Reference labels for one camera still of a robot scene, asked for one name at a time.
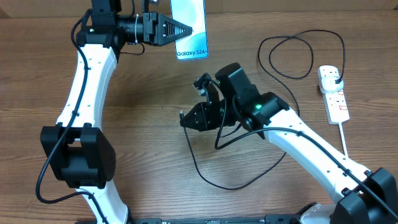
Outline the Galaxy smartphone with blue screen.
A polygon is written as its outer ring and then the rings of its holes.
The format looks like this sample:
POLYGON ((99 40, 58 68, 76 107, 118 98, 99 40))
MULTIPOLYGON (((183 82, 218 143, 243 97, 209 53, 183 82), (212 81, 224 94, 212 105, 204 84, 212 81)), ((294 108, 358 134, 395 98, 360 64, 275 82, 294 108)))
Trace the Galaxy smartphone with blue screen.
POLYGON ((172 19, 189 27, 189 35, 175 41, 178 60, 208 57, 205 0, 171 0, 172 19))

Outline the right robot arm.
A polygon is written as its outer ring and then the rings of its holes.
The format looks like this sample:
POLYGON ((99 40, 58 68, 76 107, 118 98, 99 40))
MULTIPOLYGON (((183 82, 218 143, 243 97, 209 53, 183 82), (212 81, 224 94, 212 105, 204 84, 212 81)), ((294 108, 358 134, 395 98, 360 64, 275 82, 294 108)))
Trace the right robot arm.
POLYGON ((206 101, 180 114, 184 129, 222 130, 240 123, 245 134, 258 134, 281 148, 327 191, 332 204, 309 206, 294 223, 396 223, 397 183, 386 169, 371 171, 345 157, 311 130, 282 98, 259 93, 243 68, 232 63, 194 87, 206 101))

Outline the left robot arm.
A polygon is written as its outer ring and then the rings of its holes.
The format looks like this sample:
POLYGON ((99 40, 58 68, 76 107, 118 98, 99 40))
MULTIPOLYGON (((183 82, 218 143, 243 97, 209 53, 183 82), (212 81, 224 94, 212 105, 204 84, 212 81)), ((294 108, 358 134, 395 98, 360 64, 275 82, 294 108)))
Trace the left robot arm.
POLYGON ((76 22, 71 40, 77 50, 75 77, 55 125, 41 130, 45 169, 81 195, 96 223, 132 223, 113 177, 116 153, 102 131, 110 78, 126 45, 163 46, 191 35, 193 29, 142 3, 140 14, 121 15, 120 1, 93 1, 76 22))

